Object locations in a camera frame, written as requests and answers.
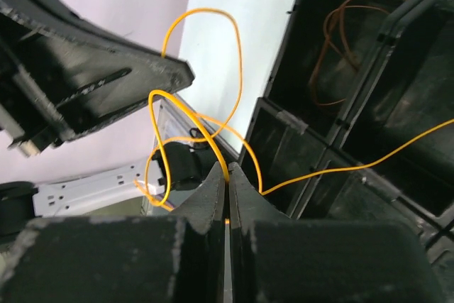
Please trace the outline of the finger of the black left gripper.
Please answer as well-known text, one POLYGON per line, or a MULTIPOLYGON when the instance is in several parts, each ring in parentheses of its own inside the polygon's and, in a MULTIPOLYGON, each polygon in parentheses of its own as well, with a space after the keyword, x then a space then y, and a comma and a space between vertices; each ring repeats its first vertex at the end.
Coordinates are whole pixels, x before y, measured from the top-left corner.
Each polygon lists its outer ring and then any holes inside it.
POLYGON ((189 64, 80 18, 61 0, 1 0, 1 130, 27 156, 189 87, 189 64))

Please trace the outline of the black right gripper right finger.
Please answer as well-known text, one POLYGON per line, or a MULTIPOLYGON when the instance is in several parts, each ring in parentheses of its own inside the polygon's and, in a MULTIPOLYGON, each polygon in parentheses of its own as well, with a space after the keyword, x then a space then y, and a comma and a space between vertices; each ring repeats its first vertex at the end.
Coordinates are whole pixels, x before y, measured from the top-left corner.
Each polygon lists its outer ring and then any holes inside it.
POLYGON ((395 221, 297 221, 228 167, 235 302, 444 302, 419 240, 395 221))

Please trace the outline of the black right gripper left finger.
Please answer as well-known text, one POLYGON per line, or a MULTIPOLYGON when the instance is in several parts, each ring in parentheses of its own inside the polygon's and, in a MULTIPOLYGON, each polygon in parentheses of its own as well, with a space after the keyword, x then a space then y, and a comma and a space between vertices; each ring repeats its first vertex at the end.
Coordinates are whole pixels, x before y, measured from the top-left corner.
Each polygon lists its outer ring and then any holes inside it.
POLYGON ((166 216, 29 222, 1 274, 2 302, 220 302, 224 194, 214 165, 166 216))

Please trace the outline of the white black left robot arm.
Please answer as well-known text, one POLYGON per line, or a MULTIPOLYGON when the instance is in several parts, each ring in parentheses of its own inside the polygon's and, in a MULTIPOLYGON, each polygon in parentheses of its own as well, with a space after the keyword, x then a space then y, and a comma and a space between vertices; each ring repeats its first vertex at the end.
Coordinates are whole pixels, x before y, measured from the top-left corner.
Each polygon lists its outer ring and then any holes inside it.
MULTIPOLYGON (((143 108, 149 92, 189 87, 189 64, 80 18, 61 0, 1 0, 1 130, 27 156, 143 108)), ((1 185, 1 242, 36 217, 79 215, 136 197, 142 161, 73 180, 1 185)))

